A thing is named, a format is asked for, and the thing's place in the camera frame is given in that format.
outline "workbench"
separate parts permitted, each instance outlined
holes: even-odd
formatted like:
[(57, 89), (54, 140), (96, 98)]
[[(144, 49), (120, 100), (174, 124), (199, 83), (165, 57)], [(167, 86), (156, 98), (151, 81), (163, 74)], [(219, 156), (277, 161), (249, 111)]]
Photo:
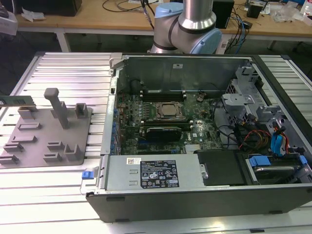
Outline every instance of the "workbench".
[[(235, 9), (244, 2), (244, 0), (236, 0)], [(19, 22), (18, 30), (56, 33), (63, 52), (70, 52), (67, 33), (149, 36), (154, 34), (143, 13), (109, 12), (102, 8), (102, 4), (103, 0), (83, 0), (82, 6), (75, 17), (46, 16), (46, 20), (29, 22), (22, 18), (21, 15), (17, 15)], [(138, 6), (138, 4), (125, 3), (122, 6), (133, 8)], [(116, 10), (115, 0), (107, 2), (105, 7)], [(275, 23), (269, 15), (264, 15), (263, 17), (259, 15), (257, 19), (246, 18), (246, 12), (241, 9), (238, 8), (236, 12), (243, 20), (253, 23), (247, 39), (312, 41), (312, 27), (307, 26), (304, 22), (295, 20), (293, 22)], [(231, 19), (228, 27), (221, 31), (223, 36), (222, 42), (217, 49), (218, 54), (224, 54), (226, 43), (237, 32), (237, 24)]]
[[(107, 97), (109, 53), (46, 53), (35, 56), (11, 95), (31, 95), (38, 108), (51, 108), (46, 88), (58, 88), (67, 107), (84, 102), (93, 108), (85, 161), (79, 166), (0, 170), (2, 233), (250, 233), (310, 234), (312, 202), (287, 214), (103, 223), (82, 195), (81, 174), (99, 165)], [(289, 59), (261, 56), (297, 108), (312, 124), (312, 84)], [(274, 97), (264, 87), (270, 101)], [(0, 110), (0, 154), (18, 119), (17, 107)], [(88, 180), (88, 185), (95, 184)]]

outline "wooden desk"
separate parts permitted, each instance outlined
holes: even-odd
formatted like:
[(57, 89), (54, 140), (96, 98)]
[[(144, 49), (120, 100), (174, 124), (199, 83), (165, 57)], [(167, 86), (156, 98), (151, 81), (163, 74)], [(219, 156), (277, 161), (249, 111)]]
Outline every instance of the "wooden desk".
[[(54, 32), (58, 36), (62, 51), (69, 52), (70, 47), (66, 33), (90, 34), (122, 34), (122, 35), (153, 35), (149, 23), (143, 13), (137, 12), (109, 12), (102, 8), (104, 0), (83, 0), (82, 6), (75, 17), (46, 16), (44, 21), (29, 22), (17, 16), (20, 31)], [(116, 0), (110, 0), (105, 7), (118, 10)], [(246, 12), (238, 8), (244, 0), (235, 1), (236, 12), (243, 20), (253, 24), (247, 39), (312, 41), (312, 27), (301, 21), (275, 23), (271, 16), (259, 16), (257, 19), (247, 18)], [(133, 3), (123, 3), (124, 8), (139, 6)], [(233, 19), (229, 21), (223, 33), (222, 43), (227, 42), (237, 32), (237, 24)]]

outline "blue latch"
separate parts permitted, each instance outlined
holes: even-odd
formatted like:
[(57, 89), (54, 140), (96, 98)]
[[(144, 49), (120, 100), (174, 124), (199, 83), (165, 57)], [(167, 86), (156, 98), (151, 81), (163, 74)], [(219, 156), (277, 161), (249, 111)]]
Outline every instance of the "blue latch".
[(264, 155), (253, 156), (252, 158), (249, 159), (249, 162), (252, 167), (271, 165), (268, 156)]
[(306, 157), (304, 157), (303, 155), (300, 155), (300, 156), (299, 156), (299, 159), (300, 159), (300, 161), (301, 161), (301, 163), (302, 163), (303, 165), (306, 165), (306, 164), (308, 163)]
[(94, 172), (92, 171), (82, 172), (82, 179), (94, 179)]
[(271, 139), (271, 150), (273, 153), (277, 154), (277, 156), (282, 157), (281, 153), (281, 147), (283, 144), (283, 136), (282, 135), (277, 135), (273, 134), (272, 139)]

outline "desk leg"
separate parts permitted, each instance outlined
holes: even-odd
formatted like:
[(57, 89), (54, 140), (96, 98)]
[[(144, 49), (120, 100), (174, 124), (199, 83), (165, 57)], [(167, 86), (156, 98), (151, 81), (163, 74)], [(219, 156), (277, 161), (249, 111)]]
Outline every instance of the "desk leg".
[(101, 34), (97, 34), (97, 43), (102, 44)]
[(222, 38), (218, 48), (216, 49), (217, 55), (223, 55), (225, 53), (226, 47), (229, 43), (229, 40), (232, 38), (232, 34), (222, 34)]
[(269, 50), (272, 50), (273, 47), (275, 46), (275, 43), (276, 43), (276, 40), (270, 41), (270, 44), (269, 44), (269, 46), (268, 46), (268, 49), (269, 49)]
[(71, 52), (66, 34), (64, 32), (56, 32), (56, 35), (62, 52)]

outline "screw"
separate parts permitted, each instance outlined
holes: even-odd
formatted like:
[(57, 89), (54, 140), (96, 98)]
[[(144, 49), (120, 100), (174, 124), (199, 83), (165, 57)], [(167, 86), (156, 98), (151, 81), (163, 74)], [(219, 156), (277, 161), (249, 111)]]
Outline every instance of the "screw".
[(201, 176), (203, 179), (208, 179), (208, 173), (207, 172), (201, 172)]

